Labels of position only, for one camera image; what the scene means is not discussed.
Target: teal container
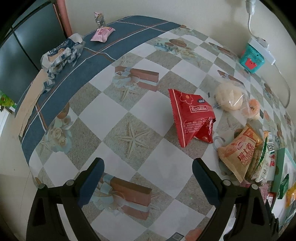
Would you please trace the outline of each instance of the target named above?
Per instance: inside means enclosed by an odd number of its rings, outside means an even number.
[[[247,44],[239,63],[253,74],[265,63],[265,60],[256,49]]]

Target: beige snack wrapper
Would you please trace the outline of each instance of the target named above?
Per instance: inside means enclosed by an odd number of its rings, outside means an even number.
[[[254,130],[246,125],[230,144],[218,148],[219,157],[240,183],[244,180],[251,163],[255,146],[258,146],[261,142],[262,140]]]

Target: white wall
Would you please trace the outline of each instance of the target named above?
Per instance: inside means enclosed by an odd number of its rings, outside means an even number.
[[[239,54],[250,34],[244,0],[65,0],[73,32],[86,34],[96,29],[94,11],[104,13],[106,22],[129,15],[144,15],[184,24],[196,29]],[[270,51],[291,88],[288,113],[296,123],[296,46],[277,17],[259,0],[252,16],[254,35],[270,44]],[[283,103],[287,89],[276,68],[266,63],[258,73]]]

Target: metal screw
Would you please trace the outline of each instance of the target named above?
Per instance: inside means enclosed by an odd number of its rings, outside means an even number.
[[[42,188],[44,188],[45,187],[45,184],[44,183],[40,183],[39,185],[38,185],[38,189],[42,189]]]
[[[223,184],[224,184],[225,186],[230,186],[231,182],[230,182],[229,180],[224,180],[224,181],[223,181]]]
[[[258,189],[258,186],[256,184],[252,184],[252,188],[256,190]]]
[[[74,184],[74,180],[68,180],[67,182],[66,182],[66,185],[67,186],[72,186]]]

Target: red foil wrapper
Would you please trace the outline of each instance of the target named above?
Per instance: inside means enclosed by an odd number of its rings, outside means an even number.
[[[169,89],[173,116],[181,147],[186,147],[193,137],[213,143],[213,108],[200,96]]]

